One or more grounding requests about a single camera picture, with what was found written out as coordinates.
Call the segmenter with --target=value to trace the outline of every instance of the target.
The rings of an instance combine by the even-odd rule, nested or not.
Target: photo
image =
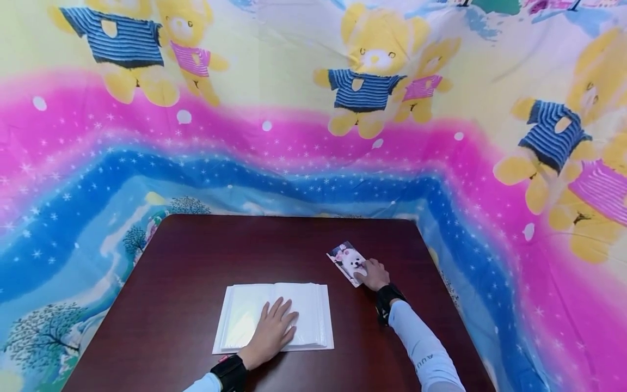
[[[331,252],[327,253],[327,256],[329,256],[333,264],[342,271],[346,279],[348,279],[354,287],[360,286],[361,282],[355,279],[355,273],[359,272],[362,275],[367,275],[366,269],[364,268],[366,259],[350,242],[346,241],[334,248]]]

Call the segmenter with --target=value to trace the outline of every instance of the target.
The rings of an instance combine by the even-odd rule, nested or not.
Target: open album
[[[234,285],[226,288],[213,354],[238,352],[250,342],[266,302],[291,299],[290,312],[298,312],[296,334],[283,351],[334,348],[329,292],[315,283]]]

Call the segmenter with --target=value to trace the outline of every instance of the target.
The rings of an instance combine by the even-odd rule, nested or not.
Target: wristband
[[[383,286],[377,291],[377,313],[379,315],[379,323],[383,326],[389,325],[389,317],[391,306],[390,302],[394,299],[400,299],[407,302],[405,296],[401,291],[393,284]]]
[[[239,355],[230,356],[211,369],[222,384],[222,392],[244,392],[246,366]]]

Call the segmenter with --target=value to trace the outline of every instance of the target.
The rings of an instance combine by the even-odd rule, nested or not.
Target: yellow teddy bear
[[[457,54],[461,38],[447,39],[429,44],[420,56],[418,71],[403,97],[403,102],[394,118],[405,121],[412,114],[416,122],[428,122],[433,116],[431,104],[435,90],[449,92],[453,83],[438,72]]]
[[[140,87],[158,106],[172,106],[179,89],[164,68],[161,25],[148,20],[150,0],[85,0],[86,7],[49,7],[48,16],[63,31],[86,36],[109,93],[131,103]]]
[[[199,47],[213,23],[209,4],[206,0],[156,0],[156,4],[170,39],[166,53],[178,63],[189,91],[218,106],[220,99],[209,81],[209,70],[225,71],[229,63]]]
[[[627,129],[608,142],[599,160],[582,164],[551,209],[549,223],[559,231],[572,228],[570,247],[581,260],[608,259],[609,248],[627,231]]]
[[[513,116],[535,125],[518,143],[517,151],[497,163],[493,172],[506,185],[530,180],[525,199],[533,214],[544,210],[549,185],[562,170],[568,181],[576,176],[576,162],[597,158],[592,137],[584,128],[616,108],[615,95],[625,74],[625,49],[618,28],[605,32],[579,55],[565,104],[524,98],[514,105]]]
[[[388,97],[395,102],[403,98],[408,81],[399,73],[424,43],[429,25],[421,18],[405,20],[388,9],[353,3],[344,13],[340,32],[349,68],[318,69],[313,80],[337,90],[329,131],[344,136],[357,124],[359,135],[371,139],[383,130]]]

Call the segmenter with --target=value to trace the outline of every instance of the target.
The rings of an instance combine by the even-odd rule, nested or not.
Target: dark red table
[[[280,354],[248,391],[419,391],[400,340],[377,324],[373,295],[325,255],[346,240],[385,263],[466,389],[493,391],[412,222],[213,215],[162,222],[63,391],[183,391],[220,359],[211,349],[226,287],[273,282],[329,286],[335,349]]]

